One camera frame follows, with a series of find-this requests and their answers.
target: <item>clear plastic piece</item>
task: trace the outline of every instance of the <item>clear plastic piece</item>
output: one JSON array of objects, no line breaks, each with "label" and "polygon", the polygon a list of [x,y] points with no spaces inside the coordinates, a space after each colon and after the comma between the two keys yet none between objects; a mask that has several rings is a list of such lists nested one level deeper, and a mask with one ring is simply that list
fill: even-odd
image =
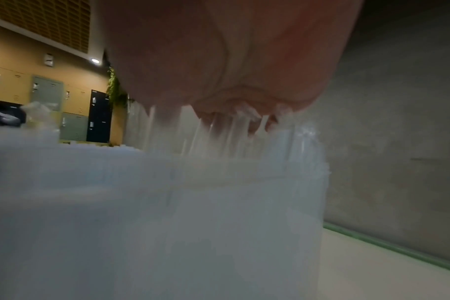
[{"label": "clear plastic piece", "polygon": [[183,135],[180,114],[151,109],[142,151],[2,132],[0,300],[315,299],[314,131],[249,137],[239,116]]}]

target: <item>green table edge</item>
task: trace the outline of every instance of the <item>green table edge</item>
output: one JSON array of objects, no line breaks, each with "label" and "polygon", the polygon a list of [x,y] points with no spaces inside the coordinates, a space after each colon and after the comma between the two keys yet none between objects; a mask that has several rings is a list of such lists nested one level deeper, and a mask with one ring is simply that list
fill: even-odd
[{"label": "green table edge", "polygon": [[446,269],[450,271],[450,262],[441,258],[433,257],[431,255],[427,255],[415,250],[411,250],[402,246],[398,246],[384,240],[380,240],[362,233],[358,233],[353,230],[349,230],[338,225],[334,225],[328,222],[324,222],[324,228],[330,231],[334,231],[345,236],[357,239],[362,242],[366,242],[381,248],[385,248],[387,250],[438,266],[440,268]]}]

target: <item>green plant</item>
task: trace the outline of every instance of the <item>green plant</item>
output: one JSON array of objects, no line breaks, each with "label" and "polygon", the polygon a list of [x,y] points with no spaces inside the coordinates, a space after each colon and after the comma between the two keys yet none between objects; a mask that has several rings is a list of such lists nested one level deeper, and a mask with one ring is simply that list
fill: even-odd
[{"label": "green plant", "polygon": [[109,71],[110,79],[108,80],[108,88],[106,93],[109,96],[111,107],[123,106],[126,107],[129,101],[134,101],[128,98],[128,93],[121,88],[120,80],[116,77],[115,70],[110,67]]}]

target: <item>ceiling panel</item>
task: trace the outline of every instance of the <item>ceiling panel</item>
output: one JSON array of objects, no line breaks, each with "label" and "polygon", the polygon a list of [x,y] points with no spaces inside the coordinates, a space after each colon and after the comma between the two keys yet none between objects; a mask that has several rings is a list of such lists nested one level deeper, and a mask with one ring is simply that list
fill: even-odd
[{"label": "ceiling panel", "polygon": [[88,53],[89,0],[0,0],[0,19]]}]

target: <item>black locker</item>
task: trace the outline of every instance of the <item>black locker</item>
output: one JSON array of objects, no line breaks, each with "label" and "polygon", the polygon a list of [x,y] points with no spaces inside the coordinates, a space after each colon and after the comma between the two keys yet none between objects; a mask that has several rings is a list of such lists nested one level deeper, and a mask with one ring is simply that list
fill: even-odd
[{"label": "black locker", "polygon": [[88,142],[108,143],[110,141],[111,115],[108,95],[92,90],[88,114]]}]

